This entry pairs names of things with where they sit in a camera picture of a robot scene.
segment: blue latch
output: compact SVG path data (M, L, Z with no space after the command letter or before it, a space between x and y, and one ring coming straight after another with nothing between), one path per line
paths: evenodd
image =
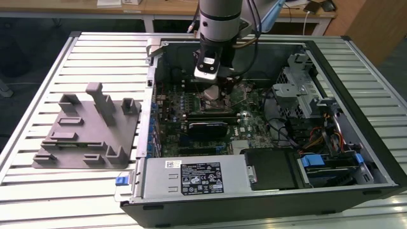
M324 160L323 157L318 154L312 154L312 155L306 155L302 159L300 159L303 166L308 167L308 166L323 166Z
M355 154L355 158L359 164L362 164L364 162L363 157L360 154Z
M116 177L116 186L127 186L128 185L128 176Z
M153 110L156 110L157 109L157 104L156 103L151 103L151 108L153 109Z

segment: orange wire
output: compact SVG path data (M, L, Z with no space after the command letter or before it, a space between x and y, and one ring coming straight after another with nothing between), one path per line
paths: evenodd
M336 134L338 137L339 137L339 146L340 146L340 150L343 152L343 136L342 136L342 133L335 131L334 134Z
M311 141L311 139L312 139L314 131L318 130L318 129L320 129L320 128L322 128L322 127L319 126L319 127L315 127L315 128L311 130L311 132L310 132L310 141Z

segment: aluminum extrusion table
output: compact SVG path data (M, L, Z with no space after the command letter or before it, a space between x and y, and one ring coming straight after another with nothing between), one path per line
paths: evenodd
M35 169L41 140L60 111L63 93L81 100L88 82L101 82L112 99L143 103L151 37L185 34L72 33L0 155L0 228L141 228L115 201L115 177L124 170ZM351 41L340 37L261 36L314 40L388 149L407 171L407 104ZM330 95L327 84L320 84ZM407 197L372 200L338 214L215 223L180 228L406 228Z

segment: wooden desk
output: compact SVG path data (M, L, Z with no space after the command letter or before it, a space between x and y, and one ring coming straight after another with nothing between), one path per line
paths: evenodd
M123 4L121 8L97 9L97 0L0 0L0 17L141 19L145 32L153 32L153 20L191 20L196 2L188 0L143 0L140 5ZM322 9L310 14L307 23L318 23L312 35L323 35L336 13ZM282 9L277 22L303 23L306 12Z

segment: power supply label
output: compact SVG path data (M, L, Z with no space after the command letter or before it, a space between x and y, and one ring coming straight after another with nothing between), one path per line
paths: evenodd
M181 164L180 183L184 196L223 193L220 163Z

